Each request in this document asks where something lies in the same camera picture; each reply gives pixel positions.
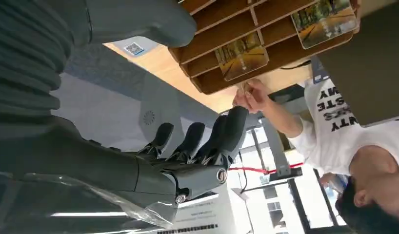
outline man's arm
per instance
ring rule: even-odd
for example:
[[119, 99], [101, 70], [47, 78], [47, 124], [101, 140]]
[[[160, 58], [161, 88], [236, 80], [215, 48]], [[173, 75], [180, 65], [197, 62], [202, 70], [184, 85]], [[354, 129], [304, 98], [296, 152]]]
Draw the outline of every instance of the man's arm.
[[288, 138], [299, 136], [303, 132], [303, 125], [300, 118], [292, 115], [281, 105], [273, 102], [268, 97], [267, 88], [258, 79], [248, 81], [250, 90], [245, 94], [241, 90], [237, 91], [234, 98], [234, 105], [242, 106], [256, 113], [261, 111], [271, 124]]

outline black hair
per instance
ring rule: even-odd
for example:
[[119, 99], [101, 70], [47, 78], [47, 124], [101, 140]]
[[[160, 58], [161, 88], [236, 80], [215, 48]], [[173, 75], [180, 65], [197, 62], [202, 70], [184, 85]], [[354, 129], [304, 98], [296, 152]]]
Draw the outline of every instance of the black hair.
[[349, 183], [336, 202], [340, 216], [357, 234], [399, 234], [399, 220], [386, 213], [377, 203], [357, 207], [354, 204], [355, 182]]

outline red rope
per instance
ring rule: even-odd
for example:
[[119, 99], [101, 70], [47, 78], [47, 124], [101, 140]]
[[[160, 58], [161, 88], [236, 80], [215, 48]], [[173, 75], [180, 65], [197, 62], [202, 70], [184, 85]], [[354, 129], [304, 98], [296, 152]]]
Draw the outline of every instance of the red rope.
[[[298, 167], [298, 166], [302, 166], [304, 163], [303, 162], [301, 162], [301, 163], [297, 163], [297, 164], [293, 164], [293, 165], [290, 165], [290, 168], [295, 168], [295, 167]], [[234, 170], [246, 170], [246, 171], [252, 171], [252, 172], [260, 172], [260, 173], [264, 173], [264, 174], [272, 174], [272, 173], [275, 173], [277, 170], [276, 169], [274, 169], [274, 170], [266, 170], [266, 169], [262, 169], [262, 168], [252, 168], [252, 167], [233, 167], [233, 168], [229, 168], [228, 169], [229, 171], [234, 171]]]

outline wooden compartment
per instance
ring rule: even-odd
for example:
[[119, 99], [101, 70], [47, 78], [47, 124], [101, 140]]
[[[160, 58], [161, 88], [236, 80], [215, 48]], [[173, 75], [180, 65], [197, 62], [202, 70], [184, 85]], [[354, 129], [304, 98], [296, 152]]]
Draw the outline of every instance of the wooden compartment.
[[286, 66], [287, 64], [296, 61], [296, 58], [306, 58], [341, 45], [345, 42], [348, 42], [352, 38], [352, 35], [353, 33], [347, 33], [307, 50], [302, 48], [298, 36], [294, 36], [280, 43], [274, 44], [273, 46], [267, 47], [267, 53], [270, 57], [270, 61], [262, 68], [247, 73], [231, 81], [225, 81], [220, 70], [215, 69], [196, 77], [197, 83], [198, 86], [201, 87], [201, 91], [203, 93], [212, 94], [224, 88], [256, 77], [260, 74]]
[[[302, 48], [290, 15], [316, 1], [186, 0], [182, 4], [197, 22], [197, 33], [190, 44], [169, 50], [198, 90], [211, 94], [350, 40], [352, 33]], [[268, 64], [225, 81], [215, 50], [254, 32], [266, 48]]]

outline qr code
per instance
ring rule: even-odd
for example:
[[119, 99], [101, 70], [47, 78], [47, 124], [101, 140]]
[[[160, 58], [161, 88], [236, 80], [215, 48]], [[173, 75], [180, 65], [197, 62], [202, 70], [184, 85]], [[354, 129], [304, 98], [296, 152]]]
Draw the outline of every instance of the qr code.
[[136, 42], [133, 42], [132, 44], [126, 46], [125, 50], [131, 53], [133, 56], [136, 56], [142, 53], [145, 49], [136, 44]]

